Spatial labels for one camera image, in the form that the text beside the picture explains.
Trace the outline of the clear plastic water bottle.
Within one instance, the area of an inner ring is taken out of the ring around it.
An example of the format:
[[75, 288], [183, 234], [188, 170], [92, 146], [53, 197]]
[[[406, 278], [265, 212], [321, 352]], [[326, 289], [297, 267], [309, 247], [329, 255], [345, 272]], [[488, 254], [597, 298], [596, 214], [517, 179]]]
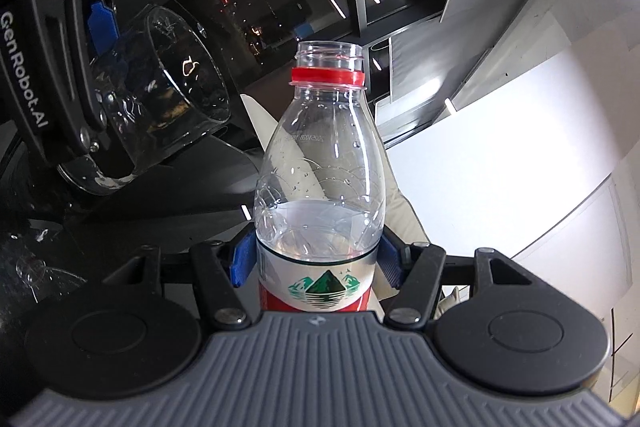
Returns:
[[367, 308], [386, 187], [365, 81], [360, 46], [299, 43], [254, 197], [262, 309]]

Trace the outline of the clear glass mug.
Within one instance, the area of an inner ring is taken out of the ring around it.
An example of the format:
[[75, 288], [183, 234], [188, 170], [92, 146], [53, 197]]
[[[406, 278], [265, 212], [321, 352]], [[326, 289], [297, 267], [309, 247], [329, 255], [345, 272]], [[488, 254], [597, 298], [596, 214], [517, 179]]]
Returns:
[[148, 5], [91, 64], [106, 137], [58, 167], [90, 194], [115, 192], [231, 116], [224, 78], [204, 43], [170, 9]]

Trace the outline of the beige sofa with brown frame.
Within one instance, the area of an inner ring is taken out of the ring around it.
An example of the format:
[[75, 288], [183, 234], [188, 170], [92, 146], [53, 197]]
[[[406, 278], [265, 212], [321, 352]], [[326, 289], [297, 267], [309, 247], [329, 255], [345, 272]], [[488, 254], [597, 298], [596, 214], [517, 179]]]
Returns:
[[265, 150], [253, 210], [262, 309], [369, 310], [384, 229], [408, 244], [427, 236], [363, 92], [298, 90], [281, 119], [242, 101]]

